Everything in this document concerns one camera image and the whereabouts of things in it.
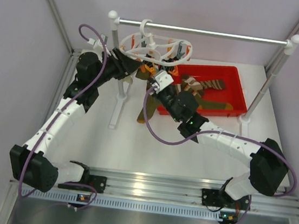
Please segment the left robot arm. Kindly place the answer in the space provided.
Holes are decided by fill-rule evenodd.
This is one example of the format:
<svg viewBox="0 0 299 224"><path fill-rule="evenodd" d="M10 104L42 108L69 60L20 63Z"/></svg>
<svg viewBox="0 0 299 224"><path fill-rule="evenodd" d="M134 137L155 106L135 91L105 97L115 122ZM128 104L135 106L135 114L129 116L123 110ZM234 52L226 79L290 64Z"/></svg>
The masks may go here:
<svg viewBox="0 0 299 224"><path fill-rule="evenodd" d="M111 79L122 80L130 76L141 65L117 48L101 55L96 52L81 54L75 79L55 111L32 138L22 146L11 148L9 156L14 178L43 193L64 183L72 183L78 189L86 188L90 182L88 166L76 161L53 163L51 159L64 146L67 132L92 107L99 96L99 87Z"/></svg>

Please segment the olive green striped sock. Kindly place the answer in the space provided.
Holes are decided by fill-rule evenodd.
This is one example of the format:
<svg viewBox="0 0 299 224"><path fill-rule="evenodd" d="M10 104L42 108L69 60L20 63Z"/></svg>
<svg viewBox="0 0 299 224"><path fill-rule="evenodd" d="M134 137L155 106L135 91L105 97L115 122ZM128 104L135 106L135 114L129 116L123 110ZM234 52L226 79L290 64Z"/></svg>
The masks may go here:
<svg viewBox="0 0 299 224"><path fill-rule="evenodd" d="M137 73L135 75L138 79L141 79L143 81L146 81L150 78L150 72L144 68L141 67L137 70ZM146 90L148 90L150 88L150 84L149 82L146 83ZM152 119L155 111L157 110L157 108L159 107L160 102L158 100L156 100L154 97L152 97L151 95L149 95L147 97L147 101L146 101L146 115L147 115L147 120ZM140 124L144 124L145 123L145 117L144 117L144 109L141 109L138 117L137 117L137 122Z"/></svg>

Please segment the orange clothes peg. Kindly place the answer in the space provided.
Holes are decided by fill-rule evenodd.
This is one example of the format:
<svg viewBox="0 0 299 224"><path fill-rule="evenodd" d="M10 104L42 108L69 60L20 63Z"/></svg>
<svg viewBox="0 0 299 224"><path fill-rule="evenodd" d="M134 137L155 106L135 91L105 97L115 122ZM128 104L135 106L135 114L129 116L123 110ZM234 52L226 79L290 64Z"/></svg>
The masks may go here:
<svg viewBox="0 0 299 224"><path fill-rule="evenodd" d="M156 68L155 67L149 67L148 65L142 65L141 69L140 69L143 73L148 73L149 76L153 76L157 73Z"/></svg>

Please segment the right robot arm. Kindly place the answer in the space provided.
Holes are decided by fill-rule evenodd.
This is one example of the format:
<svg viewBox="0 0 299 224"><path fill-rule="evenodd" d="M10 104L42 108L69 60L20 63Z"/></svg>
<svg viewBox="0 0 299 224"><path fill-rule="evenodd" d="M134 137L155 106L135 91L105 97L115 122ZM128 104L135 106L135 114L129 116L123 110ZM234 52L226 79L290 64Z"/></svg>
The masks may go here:
<svg viewBox="0 0 299 224"><path fill-rule="evenodd" d="M230 177L214 194L212 205L232 207L241 198L260 193L274 197L282 180L288 173L283 152L278 143L270 138L257 142L221 129L198 113L198 103L188 91L176 92L173 85L161 88L150 81L147 94L155 98L170 116L179 123L178 131L183 142L192 140L198 144L214 147L244 164L249 171Z"/></svg>

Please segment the white round clip hanger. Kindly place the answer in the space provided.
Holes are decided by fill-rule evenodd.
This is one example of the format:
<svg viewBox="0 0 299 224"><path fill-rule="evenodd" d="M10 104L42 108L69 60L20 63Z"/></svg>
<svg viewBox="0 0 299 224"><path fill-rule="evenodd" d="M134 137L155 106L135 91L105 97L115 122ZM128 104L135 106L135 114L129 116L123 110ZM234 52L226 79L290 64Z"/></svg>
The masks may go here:
<svg viewBox="0 0 299 224"><path fill-rule="evenodd" d="M119 49L131 59L139 59L166 67L175 67L189 61L193 53L189 41L159 36L146 31L151 20L139 24L139 32L130 34L120 41Z"/></svg>

